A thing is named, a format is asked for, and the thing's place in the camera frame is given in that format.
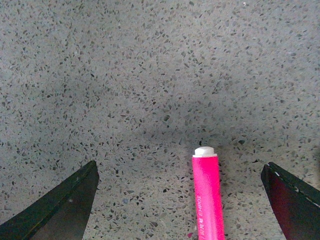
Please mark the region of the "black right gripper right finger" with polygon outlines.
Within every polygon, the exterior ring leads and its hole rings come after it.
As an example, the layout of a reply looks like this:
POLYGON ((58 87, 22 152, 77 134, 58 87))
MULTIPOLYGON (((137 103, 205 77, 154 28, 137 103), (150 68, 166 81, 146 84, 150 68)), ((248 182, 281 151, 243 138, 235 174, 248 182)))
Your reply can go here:
POLYGON ((273 162, 260 177, 285 238, 319 240, 320 191, 273 162))

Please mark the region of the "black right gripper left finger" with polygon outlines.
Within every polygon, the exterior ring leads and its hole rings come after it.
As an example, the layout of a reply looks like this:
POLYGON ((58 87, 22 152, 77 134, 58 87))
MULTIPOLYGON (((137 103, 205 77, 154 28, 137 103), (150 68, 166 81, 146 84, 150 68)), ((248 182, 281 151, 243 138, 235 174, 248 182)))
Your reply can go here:
POLYGON ((81 240, 98 188, 92 160, 0 226, 2 240, 81 240))

